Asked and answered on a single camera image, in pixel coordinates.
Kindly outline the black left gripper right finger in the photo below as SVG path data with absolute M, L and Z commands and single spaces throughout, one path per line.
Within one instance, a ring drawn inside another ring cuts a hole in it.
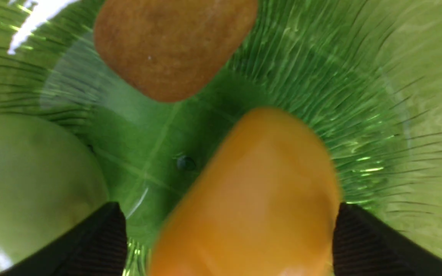
M 333 236 L 335 276 L 442 276 L 442 259 L 358 205 L 341 203 Z

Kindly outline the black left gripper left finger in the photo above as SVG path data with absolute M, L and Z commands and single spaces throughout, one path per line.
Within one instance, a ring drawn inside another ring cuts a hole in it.
M 121 276 L 128 256 L 125 215 L 108 202 L 1 276 Z

